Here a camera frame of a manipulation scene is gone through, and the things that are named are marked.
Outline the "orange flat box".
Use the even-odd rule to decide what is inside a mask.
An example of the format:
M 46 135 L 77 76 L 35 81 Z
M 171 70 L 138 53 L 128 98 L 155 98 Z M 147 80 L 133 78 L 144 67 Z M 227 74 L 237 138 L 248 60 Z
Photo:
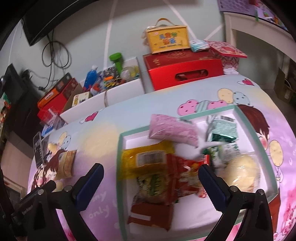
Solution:
M 68 85 L 71 79 L 72 79 L 72 76 L 68 72 L 60 80 L 58 80 L 58 82 L 50 90 L 48 90 L 46 94 L 38 101 L 37 103 L 38 109 L 41 109 L 50 100 L 52 100 L 54 97 L 60 94 Z

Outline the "clear plastic container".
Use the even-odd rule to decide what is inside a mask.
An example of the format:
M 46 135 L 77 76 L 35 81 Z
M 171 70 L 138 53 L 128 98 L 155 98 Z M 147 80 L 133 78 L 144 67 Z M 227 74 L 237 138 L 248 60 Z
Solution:
M 67 125 L 67 122 L 60 117 L 60 114 L 54 108 L 49 108 L 45 111 L 42 122 L 53 130 L 58 130 Z

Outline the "red box at left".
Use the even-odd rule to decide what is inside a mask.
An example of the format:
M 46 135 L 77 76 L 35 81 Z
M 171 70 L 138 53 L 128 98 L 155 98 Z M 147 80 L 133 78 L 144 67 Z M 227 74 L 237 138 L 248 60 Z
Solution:
M 37 114 L 38 118 L 42 121 L 43 114 L 49 108 L 54 108 L 59 114 L 61 114 L 67 101 L 69 100 L 71 94 L 73 93 L 77 85 L 78 82 L 76 81 L 76 79 L 72 78 L 60 94 L 58 94 L 56 97 L 50 100 L 45 106 L 39 109 L 39 112 Z

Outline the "pink snack packet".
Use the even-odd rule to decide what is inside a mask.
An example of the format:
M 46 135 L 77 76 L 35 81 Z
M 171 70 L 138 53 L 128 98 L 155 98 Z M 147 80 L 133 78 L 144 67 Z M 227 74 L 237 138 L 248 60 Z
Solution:
M 169 115 L 152 114 L 149 124 L 149 138 L 199 145 L 198 128 L 191 121 Z

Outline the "clear bread bun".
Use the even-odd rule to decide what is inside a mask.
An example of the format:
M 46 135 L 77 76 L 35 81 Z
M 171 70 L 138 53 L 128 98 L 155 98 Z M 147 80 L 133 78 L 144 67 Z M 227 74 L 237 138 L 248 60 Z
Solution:
M 251 155 L 239 155 L 228 162 L 221 177 L 228 186 L 236 186 L 243 192 L 253 192 L 259 186 L 260 168 Z

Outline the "light blue tissue pack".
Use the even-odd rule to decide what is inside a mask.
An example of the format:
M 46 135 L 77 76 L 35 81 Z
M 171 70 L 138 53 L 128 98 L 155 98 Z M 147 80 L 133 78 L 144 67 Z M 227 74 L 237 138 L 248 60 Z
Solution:
M 189 43 L 194 53 L 210 49 L 209 44 L 204 40 L 190 40 Z

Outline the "red snack packet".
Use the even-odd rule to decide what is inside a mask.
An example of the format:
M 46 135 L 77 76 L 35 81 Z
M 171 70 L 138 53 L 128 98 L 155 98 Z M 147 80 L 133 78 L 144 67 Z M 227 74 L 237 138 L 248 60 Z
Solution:
M 188 160 L 173 154 L 166 155 L 169 177 L 172 180 L 173 197 L 175 199 L 196 194 L 205 198 L 207 193 L 203 188 L 199 177 L 199 168 L 210 165 L 210 156 L 204 155 L 199 160 Z

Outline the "green dumbbell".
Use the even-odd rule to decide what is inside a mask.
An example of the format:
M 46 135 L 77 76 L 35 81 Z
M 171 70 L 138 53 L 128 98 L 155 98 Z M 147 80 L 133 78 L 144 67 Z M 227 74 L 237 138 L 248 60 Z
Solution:
M 111 62 L 114 63 L 118 73 L 120 74 L 122 72 L 122 54 L 117 52 L 117 53 L 114 53 L 114 54 L 111 54 L 109 56 L 109 59 Z

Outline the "yellow handled gift box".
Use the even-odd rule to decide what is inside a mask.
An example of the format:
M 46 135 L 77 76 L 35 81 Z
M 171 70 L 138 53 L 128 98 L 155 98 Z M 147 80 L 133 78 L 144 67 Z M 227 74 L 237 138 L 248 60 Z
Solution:
M 148 26 L 142 35 L 152 54 L 190 48 L 187 26 L 175 25 L 167 18 L 160 18 Z

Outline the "yellow jelly cup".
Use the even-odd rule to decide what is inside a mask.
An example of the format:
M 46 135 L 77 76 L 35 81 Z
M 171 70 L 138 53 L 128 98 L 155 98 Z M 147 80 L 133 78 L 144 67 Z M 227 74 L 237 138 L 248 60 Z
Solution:
M 51 155 L 55 155 L 58 150 L 58 145 L 55 143 L 49 143 L 47 149 L 50 151 Z

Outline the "blue bead bottle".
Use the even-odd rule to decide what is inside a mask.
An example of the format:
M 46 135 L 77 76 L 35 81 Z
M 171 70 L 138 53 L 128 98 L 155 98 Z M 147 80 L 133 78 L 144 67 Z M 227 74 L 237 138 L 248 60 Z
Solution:
M 97 81 L 98 79 L 97 68 L 98 67 L 96 65 L 93 65 L 91 70 L 87 73 L 85 82 L 83 85 L 84 92 L 89 91 L 92 88 L 93 84 L 95 84 L 95 82 Z

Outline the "large red gift box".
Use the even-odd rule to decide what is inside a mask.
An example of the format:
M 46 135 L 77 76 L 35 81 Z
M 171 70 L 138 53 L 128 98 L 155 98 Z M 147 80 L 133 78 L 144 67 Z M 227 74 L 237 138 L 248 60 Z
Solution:
M 224 74 L 222 61 L 210 51 L 178 50 L 143 56 L 154 90 Z

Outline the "beige barcode snack packet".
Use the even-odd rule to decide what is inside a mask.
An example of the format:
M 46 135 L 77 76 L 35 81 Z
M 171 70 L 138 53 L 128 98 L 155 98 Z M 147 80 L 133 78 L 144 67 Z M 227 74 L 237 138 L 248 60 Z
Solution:
M 72 177 L 72 166 L 74 163 L 76 150 L 63 151 L 58 155 L 58 170 L 55 180 Z

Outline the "white card box in bin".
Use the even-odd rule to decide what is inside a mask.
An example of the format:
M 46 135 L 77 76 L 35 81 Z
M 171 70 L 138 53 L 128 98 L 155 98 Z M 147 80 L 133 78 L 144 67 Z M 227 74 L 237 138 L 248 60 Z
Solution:
M 79 105 L 80 103 L 90 99 L 91 97 L 92 97 L 92 94 L 89 91 L 76 94 L 73 97 L 72 107 Z

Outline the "white cardboard toy box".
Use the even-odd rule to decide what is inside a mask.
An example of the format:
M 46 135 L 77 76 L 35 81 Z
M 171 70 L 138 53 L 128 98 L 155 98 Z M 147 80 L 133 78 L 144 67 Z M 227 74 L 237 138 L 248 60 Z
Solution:
M 107 90 L 107 93 L 99 93 L 76 106 L 72 106 L 74 96 L 82 93 L 84 81 L 81 81 L 70 95 L 60 117 L 67 123 L 71 123 L 105 107 L 154 91 L 145 64 L 138 61 L 136 57 L 128 59 L 123 63 L 124 67 L 132 65 L 138 65 L 140 70 L 139 78 Z

